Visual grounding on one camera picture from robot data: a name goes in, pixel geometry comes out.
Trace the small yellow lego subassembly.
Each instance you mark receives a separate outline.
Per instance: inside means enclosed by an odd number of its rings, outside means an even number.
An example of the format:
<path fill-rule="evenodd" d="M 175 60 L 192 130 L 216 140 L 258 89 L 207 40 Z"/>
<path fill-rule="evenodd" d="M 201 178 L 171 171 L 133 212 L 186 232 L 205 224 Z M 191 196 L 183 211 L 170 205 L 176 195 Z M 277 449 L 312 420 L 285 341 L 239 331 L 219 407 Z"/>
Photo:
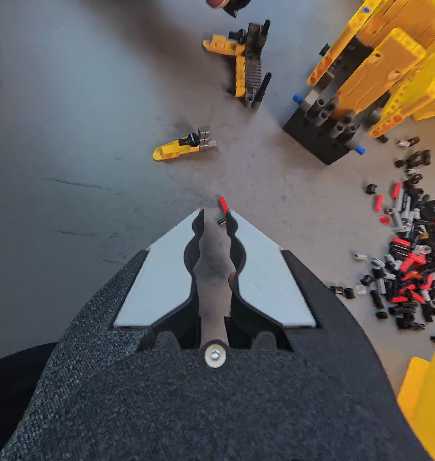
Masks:
<path fill-rule="evenodd" d="M 199 127 L 197 132 L 192 132 L 185 137 L 155 148 L 152 159 L 160 162 L 189 153 L 205 151 L 216 146 L 217 142 L 211 139 L 209 128 Z"/>

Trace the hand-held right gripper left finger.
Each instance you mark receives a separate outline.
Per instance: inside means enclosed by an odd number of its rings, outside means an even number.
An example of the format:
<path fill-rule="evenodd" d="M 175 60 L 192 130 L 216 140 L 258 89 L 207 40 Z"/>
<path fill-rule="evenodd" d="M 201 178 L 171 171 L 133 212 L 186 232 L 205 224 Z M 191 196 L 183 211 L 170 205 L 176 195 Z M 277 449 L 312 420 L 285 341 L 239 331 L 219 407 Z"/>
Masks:
<path fill-rule="evenodd" d="M 201 318 L 194 267 L 200 258 L 204 210 L 197 209 L 146 249 L 115 317 L 115 329 L 147 330 L 154 342 L 170 331 L 180 346 L 199 346 Z"/>

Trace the yellow lego subassembly with rack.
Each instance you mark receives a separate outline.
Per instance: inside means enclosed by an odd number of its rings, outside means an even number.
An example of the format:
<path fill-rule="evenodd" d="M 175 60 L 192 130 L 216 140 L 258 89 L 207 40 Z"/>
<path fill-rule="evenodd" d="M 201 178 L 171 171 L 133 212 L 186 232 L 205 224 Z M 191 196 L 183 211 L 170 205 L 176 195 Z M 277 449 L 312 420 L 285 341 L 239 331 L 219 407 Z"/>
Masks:
<path fill-rule="evenodd" d="M 251 22 L 247 30 L 230 31 L 228 36 L 212 34 L 202 41 L 207 52 L 232 59 L 234 80 L 227 92 L 255 111 L 259 109 L 272 78 L 271 72 L 262 76 L 261 63 L 270 26 L 269 19 L 264 23 Z"/>

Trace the yellow bin with small parts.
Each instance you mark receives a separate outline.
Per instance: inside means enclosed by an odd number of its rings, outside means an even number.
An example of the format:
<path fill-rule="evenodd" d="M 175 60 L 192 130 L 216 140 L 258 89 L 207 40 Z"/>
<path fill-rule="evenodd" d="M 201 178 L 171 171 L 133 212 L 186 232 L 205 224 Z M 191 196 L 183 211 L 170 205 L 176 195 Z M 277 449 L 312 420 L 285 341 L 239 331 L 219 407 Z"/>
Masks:
<path fill-rule="evenodd" d="M 435 353 L 431 361 L 413 357 L 398 394 L 411 429 L 435 460 Z"/>

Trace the black textured pad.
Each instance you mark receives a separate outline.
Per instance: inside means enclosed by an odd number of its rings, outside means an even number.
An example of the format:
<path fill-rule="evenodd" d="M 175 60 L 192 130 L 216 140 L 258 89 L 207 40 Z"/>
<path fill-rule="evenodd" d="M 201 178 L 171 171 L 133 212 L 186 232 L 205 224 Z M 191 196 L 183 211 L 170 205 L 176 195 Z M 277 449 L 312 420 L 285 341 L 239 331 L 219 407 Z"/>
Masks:
<path fill-rule="evenodd" d="M 56 345 L 46 343 L 0 359 L 0 452 L 21 421 Z"/>

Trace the yellow black lego model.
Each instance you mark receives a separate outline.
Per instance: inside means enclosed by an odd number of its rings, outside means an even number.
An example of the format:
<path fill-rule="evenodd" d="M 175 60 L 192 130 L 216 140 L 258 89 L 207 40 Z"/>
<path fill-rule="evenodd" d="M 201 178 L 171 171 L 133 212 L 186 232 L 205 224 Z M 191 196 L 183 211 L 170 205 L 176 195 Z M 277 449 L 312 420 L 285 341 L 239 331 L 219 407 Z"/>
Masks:
<path fill-rule="evenodd" d="M 323 164 L 435 117 L 435 0 L 364 1 L 321 56 L 283 130 Z"/>

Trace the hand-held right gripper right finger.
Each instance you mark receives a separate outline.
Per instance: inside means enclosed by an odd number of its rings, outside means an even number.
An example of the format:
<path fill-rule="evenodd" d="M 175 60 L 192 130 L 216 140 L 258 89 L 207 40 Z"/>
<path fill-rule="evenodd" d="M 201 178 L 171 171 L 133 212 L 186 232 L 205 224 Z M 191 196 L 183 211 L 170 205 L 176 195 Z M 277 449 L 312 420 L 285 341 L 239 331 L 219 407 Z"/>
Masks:
<path fill-rule="evenodd" d="M 297 331 L 335 324 L 337 298 L 292 255 L 234 210 L 226 213 L 230 258 L 235 267 L 230 346 L 291 346 Z"/>

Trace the pile of small lego pins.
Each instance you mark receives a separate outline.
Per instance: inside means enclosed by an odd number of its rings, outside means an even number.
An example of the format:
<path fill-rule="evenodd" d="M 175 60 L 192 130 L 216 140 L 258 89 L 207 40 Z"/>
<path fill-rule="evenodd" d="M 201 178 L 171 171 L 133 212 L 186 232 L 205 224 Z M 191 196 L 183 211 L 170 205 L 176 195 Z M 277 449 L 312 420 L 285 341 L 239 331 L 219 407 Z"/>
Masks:
<path fill-rule="evenodd" d="M 391 185 L 388 204 L 375 183 L 362 188 L 392 236 L 382 257 L 351 254 L 354 261 L 369 263 L 355 287 L 329 287 L 347 300 L 368 295 L 376 319 L 393 320 L 402 332 L 424 331 L 435 318 L 435 199 L 420 186 L 420 170 L 431 163 L 430 149 L 396 159 L 394 167 L 403 176 Z"/>

